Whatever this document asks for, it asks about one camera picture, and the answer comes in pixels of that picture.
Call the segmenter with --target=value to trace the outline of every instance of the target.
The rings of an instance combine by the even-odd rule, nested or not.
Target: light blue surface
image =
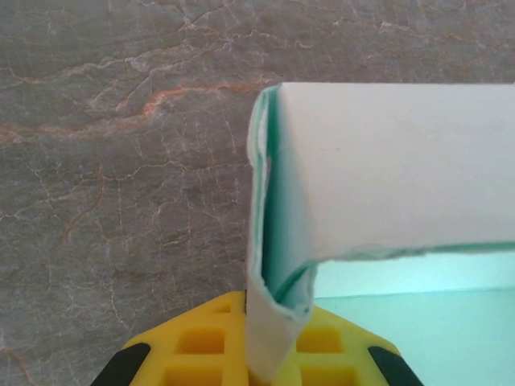
[[[394,343],[426,386],[515,385],[515,289],[315,304]]]

